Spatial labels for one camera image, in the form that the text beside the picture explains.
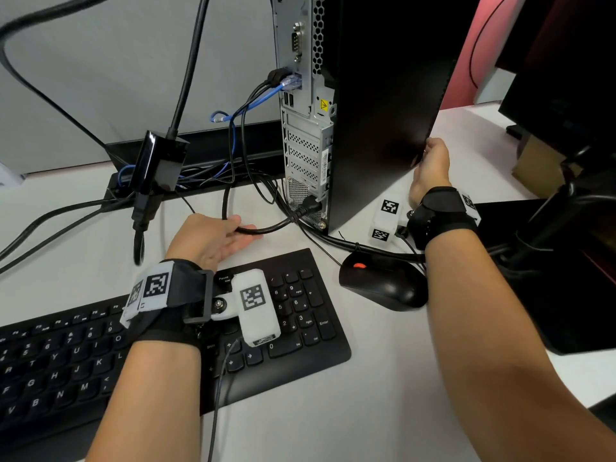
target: desk surface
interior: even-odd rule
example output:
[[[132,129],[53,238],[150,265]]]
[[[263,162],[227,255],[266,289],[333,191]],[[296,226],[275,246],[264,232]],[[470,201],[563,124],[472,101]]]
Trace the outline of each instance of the desk surface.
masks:
[[[497,106],[444,110],[433,135],[451,154],[451,182],[475,202],[532,197],[512,176],[517,141]],[[0,246],[32,220],[67,204],[99,199],[113,168],[97,164],[28,177],[0,190]],[[411,175],[391,190],[406,192]],[[190,198],[198,212],[219,217],[222,192]],[[347,240],[367,242],[374,204],[341,227]],[[34,246],[92,209],[46,222],[27,241]],[[265,227],[280,220],[250,186],[231,194],[230,213]],[[165,202],[146,234],[145,265],[158,262],[189,215],[181,200]],[[445,393],[426,309],[397,313],[338,285],[338,267],[288,226],[254,243],[220,268],[300,248],[311,248],[352,350],[350,361],[221,409],[216,453],[220,461],[478,461]],[[396,246],[399,251],[405,247]],[[346,252],[327,247],[340,261]],[[57,240],[0,279],[0,325],[127,293],[140,269],[132,262],[131,211],[99,216]],[[550,359],[586,406],[616,392],[616,350]],[[207,454],[212,414],[203,418]]]

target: black mouse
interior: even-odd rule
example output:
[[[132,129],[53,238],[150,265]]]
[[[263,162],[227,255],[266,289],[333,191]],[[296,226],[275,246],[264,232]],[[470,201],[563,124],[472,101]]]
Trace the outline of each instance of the black mouse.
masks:
[[[338,281],[343,287],[394,311],[427,303],[427,279],[405,261],[355,251],[347,256]]]

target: keyboard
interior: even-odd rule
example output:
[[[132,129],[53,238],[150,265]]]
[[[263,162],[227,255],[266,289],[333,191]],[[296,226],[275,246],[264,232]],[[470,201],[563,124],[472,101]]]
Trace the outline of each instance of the keyboard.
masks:
[[[227,360],[220,406],[350,359],[350,347],[310,249],[219,271],[265,272],[281,336],[258,348],[240,341]],[[127,295],[0,328],[0,461],[73,462],[86,456],[130,343],[119,324]],[[201,414],[214,409],[226,351],[239,321],[200,330]]]

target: barcode sticker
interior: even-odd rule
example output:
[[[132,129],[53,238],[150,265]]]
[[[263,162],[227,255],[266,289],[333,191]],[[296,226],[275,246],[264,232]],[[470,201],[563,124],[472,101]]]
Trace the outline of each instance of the barcode sticker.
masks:
[[[327,157],[329,155],[329,149],[323,151],[321,154],[321,186],[327,182]]]

